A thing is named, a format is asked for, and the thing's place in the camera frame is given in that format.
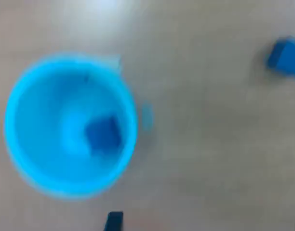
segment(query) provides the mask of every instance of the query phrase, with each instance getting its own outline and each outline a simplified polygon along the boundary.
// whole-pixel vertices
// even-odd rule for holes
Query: cup rim
[[[19,144],[15,131],[15,117],[19,100],[22,94],[40,78],[46,78],[45,71],[54,70],[59,65],[80,65],[81,67],[95,70],[101,75],[107,84],[110,84],[118,92],[117,95],[123,103],[128,126],[128,139],[122,151],[121,157],[115,168],[101,179],[91,179],[84,182],[69,182],[54,179],[40,171],[27,157]],[[27,69],[13,87],[8,98],[5,120],[4,140],[8,154],[20,175],[34,188],[42,192],[60,198],[89,198],[95,196],[110,187],[126,169],[134,152],[137,136],[137,116],[135,103],[127,85],[121,77],[100,61],[91,59],[81,54],[58,54],[42,59]]]

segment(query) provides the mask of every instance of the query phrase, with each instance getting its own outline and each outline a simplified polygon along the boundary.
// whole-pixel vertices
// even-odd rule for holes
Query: table surface
[[[295,36],[295,0],[0,0],[0,231],[293,231],[295,80],[264,67]],[[121,54],[155,128],[139,131],[123,177],[101,196],[48,198],[3,142],[9,92],[37,59]]]

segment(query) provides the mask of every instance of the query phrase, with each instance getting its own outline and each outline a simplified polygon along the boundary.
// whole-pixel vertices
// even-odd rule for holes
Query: blue cup
[[[87,129],[112,127],[95,137],[119,142],[95,149]],[[114,71],[84,56],[40,61],[7,102],[4,136],[12,162],[32,186],[56,197],[87,198],[112,185],[132,157],[136,134],[129,89]]]

